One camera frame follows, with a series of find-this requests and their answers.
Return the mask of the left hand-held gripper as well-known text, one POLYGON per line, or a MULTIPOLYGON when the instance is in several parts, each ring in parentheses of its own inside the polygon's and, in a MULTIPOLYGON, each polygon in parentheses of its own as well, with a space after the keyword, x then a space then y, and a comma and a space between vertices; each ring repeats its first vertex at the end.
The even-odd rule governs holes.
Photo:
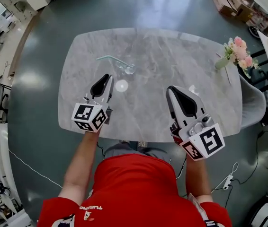
POLYGON ((104 124, 109 124, 113 110, 108 103, 113 87, 113 76, 105 74, 90 89, 93 99, 84 97, 85 103, 76 103, 71 120, 80 130, 96 133, 104 124))

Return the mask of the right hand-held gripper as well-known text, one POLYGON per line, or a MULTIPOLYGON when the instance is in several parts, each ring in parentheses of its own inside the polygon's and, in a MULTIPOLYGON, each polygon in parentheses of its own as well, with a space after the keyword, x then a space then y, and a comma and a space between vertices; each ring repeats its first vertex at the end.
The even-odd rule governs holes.
POLYGON ((193 161, 209 158, 225 147, 219 124, 205 113, 196 94, 183 87, 169 86, 166 98, 175 121, 170 127, 171 135, 193 161))

